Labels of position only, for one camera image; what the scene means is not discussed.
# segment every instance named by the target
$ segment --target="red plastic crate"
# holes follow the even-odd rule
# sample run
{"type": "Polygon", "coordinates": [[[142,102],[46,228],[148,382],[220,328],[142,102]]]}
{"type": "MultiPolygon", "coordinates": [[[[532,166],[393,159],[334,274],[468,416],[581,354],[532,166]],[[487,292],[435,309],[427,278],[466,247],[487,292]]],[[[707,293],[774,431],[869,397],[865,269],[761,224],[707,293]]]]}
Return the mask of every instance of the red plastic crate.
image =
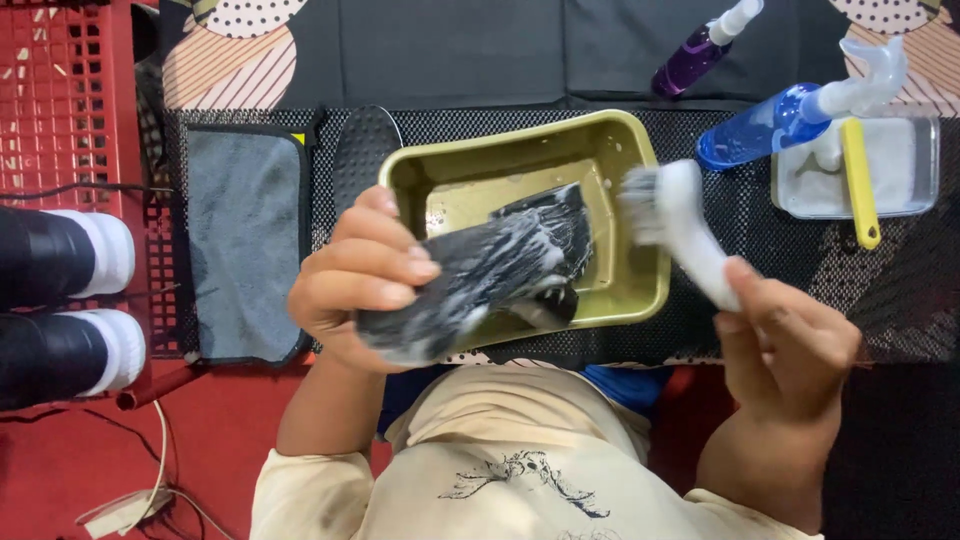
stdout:
{"type": "MultiPolygon", "coordinates": [[[[133,80],[130,0],[57,5],[0,0],[0,191],[37,192],[75,182],[142,184],[133,80]]],[[[117,307],[148,336],[148,362],[134,386],[150,385],[150,359],[179,357],[169,336],[174,294],[169,213],[141,192],[77,188],[26,209],[76,209],[121,218],[135,241],[136,270],[117,307]]],[[[96,307],[83,301],[70,308],[96,307]]]]}

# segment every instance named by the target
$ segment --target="gold tray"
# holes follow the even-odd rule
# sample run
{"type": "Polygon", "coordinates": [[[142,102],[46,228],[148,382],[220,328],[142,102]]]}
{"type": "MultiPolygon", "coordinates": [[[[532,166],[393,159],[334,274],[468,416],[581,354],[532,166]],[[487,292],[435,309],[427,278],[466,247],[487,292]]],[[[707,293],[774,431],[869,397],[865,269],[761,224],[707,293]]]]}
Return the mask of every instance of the gold tray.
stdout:
{"type": "MultiPolygon", "coordinates": [[[[580,182],[590,214],[594,256],[574,283],[580,295],[572,329],[635,323],[653,316],[670,286],[670,257],[636,247],[613,196],[632,167],[656,165],[647,131],[622,110],[500,135],[410,146],[380,167],[379,183],[396,194],[400,220],[424,240],[484,223],[513,201],[580,182]]],[[[497,312],[458,344],[473,349],[550,331],[497,312]]]]}

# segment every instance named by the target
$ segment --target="hand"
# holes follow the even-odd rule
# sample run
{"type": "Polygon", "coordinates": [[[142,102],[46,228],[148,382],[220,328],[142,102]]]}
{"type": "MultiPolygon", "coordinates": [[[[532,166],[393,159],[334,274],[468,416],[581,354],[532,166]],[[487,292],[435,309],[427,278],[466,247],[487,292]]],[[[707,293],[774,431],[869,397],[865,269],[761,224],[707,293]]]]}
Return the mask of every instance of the hand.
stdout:
{"type": "Polygon", "coordinates": [[[714,318],[731,395],[761,420],[839,420],[860,330],[801,290],[764,280],[742,258],[728,259],[724,271],[743,307],[714,318]]]}
{"type": "Polygon", "coordinates": [[[396,221],[394,194],[381,186],[357,197],[340,217],[330,242],[308,257],[290,289],[290,317],[340,361],[379,373],[405,371],[387,364],[357,336],[355,309],[401,309],[413,287],[440,275],[414,236],[396,221]]]}

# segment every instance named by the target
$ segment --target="white brush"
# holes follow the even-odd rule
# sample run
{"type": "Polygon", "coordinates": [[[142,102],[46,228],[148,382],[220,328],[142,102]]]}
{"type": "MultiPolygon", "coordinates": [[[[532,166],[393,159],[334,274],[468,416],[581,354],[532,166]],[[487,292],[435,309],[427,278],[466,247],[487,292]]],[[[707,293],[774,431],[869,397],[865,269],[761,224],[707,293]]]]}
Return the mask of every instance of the white brush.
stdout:
{"type": "Polygon", "coordinates": [[[724,277],[727,254],[704,220],[702,184],[694,160],[640,166],[623,177],[617,201],[631,219],[636,245],[664,246],[717,308],[739,312],[724,277]]]}

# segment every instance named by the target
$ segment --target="person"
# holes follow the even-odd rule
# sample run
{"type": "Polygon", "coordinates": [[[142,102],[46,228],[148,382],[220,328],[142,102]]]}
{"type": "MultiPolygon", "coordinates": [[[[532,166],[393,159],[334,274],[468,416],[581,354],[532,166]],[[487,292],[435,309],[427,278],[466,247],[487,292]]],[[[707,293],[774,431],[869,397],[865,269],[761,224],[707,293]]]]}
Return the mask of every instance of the person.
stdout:
{"type": "Polygon", "coordinates": [[[712,435],[680,497],[644,466],[649,423],[559,369],[463,366],[434,381],[371,441],[387,365],[354,309],[396,309],[442,271],[364,192],[307,258],[291,316],[324,344],[280,421],[257,480],[251,539],[807,538],[821,525],[840,391],[860,332],[840,312],[731,258],[743,312],[714,320],[739,409],[712,435]]]}

